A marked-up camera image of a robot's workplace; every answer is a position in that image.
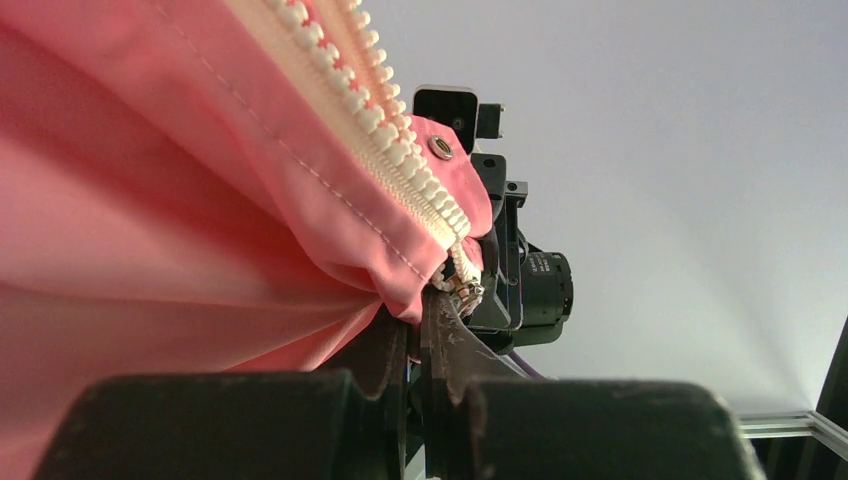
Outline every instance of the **grommet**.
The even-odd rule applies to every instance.
[[[430,147],[430,151],[433,152],[433,155],[442,160],[450,160],[453,158],[453,149],[450,148],[450,144],[438,135],[430,137],[430,139],[427,140],[427,146]]]

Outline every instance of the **zipper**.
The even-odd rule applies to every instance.
[[[393,70],[383,64],[385,51],[374,48],[379,36],[366,29],[370,16],[360,2],[314,0],[320,25],[298,1],[223,2],[365,169],[450,252],[456,275],[445,282],[436,272],[431,283],[482,295],[480,270],[462,248],[471,223],[421,155],[406,105],[396,99],[400,87],[389,83]]]

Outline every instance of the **stitching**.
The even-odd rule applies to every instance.
[[[386,237],[386,235],[379,228],[377,228],[377,226],[374,225],[371,222],[371,220],[369,220],[365,216],[365,214],[360,212],[348,199],[344,198],[344,196],[342,196],[341,193],[336,191],[326,180],[321,178],[321,175],[318,172],[316,172],[315,170],[313,170],[309,165],[307,165],[300,157],[298,157],[292,151],[292,149],[288,145],[285,144],[285,142],[283,142],[279,137],[274,135],[274,133],[271,131],[271,129],[259,119],[259,115],[257,115],[256,112],[253,110],[253,108],[251,108],[251,106],[247,103],[247,100],[245,100],[244,97],[238,91],[236,91],[235,88],[233,88],[232,83],[230,83],[226,79],[224,79],[224,77],[221,76],[221,74],[218,73],[212,67],[212,65],[209,63],[209,61],[200,53],[200,50],[198,50],[198,48],[194,45],[194,43],[192,43],[192,41],[189,40],[185,31],[176,25],[176,23],[174,22],[174,19],[170,15],[168,15],[168,13],[165,11],[165,9],[162,8],[161,5],[159,5],[155,1],[151,1],[150,4],[153,6],[153,8],[157,12],[159,12],[159,15],[161,15],[162,18],[165,19],[165,21],[171,26],[171,28],[173,28],[174,31],[176,31],[179,34],[179,36],[183,39],[183,41],[185,41],[186,45],[188,45],[188,48],[191,49],[191,51],[197,56],[197,58],[200,60],[200,63],[206,68],[206,70],[208,70],[212,75],[214,75],[215,78],[218,79],[218,82],[220,82],[222,85],[224,85],[224,87],[226,87],[227,91],[229,91],[230,94],[236,99],[236,101],[238,101],[239,104],[241,104],[242,107],[244,107],[247,110],[247,113],[249,113],[250,116],[253,117],[253,119],[256,121],[256,123],[260,127],[262,127],[262,130],[264,130],[265,133],[267,133],[277,144],[279,144],[281,147],[286,149],[286,151],[288,151],[289,154],[291,154],[291,156],[295,159],[295,161],[297,161],[297,163],[301,167],[303,167],[306,171],[308,171],[310,174],[312,174],[312,176],[314,176],[316,179],[318,179],[318,181],[321,183],[321,185],[323,185],[325,188],[327,188],[327,190],[329,190],[339,200],[344,202],[344,204],[347,205],[348,208],[350,208],[354,213],[356,213],[356,215],[359,218],[361,218],[369,227],[371,227],[371,229],[374,230],[374,232],[376,232],[380,236],[380,238],[383,240],[383,243],[385,243],[386,246],[388,246],[401,260],[403,260],[403,262],[406,263],[406,265],[410,268],[410,270],[412,270],[419,278],[421,278],[423,280],[427,280],[427,277],[424,276],[417,268],[415,268],[414,265],[412,265],[412,262],[410,262],[409,259],[407,259],[406,256],[404,256],[404,254],[400,250],[398,250],[397,247],[395,247],[392,244],[392,242],[389,240],[389,238]]]

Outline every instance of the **gray wall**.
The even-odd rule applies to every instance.
[[[848,313],[848,2],[364,5],[420,84],[507,105],[483,143],[574,270],[562,377],[691,380],[740,412],[815,404]]]

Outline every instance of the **pink garment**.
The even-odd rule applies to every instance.
[[[452,131],[412,128],[485,234]],[[446,256],[218,1],[0,0],[3,478],[103,377],[308,370],[383,302],[418,322]]]

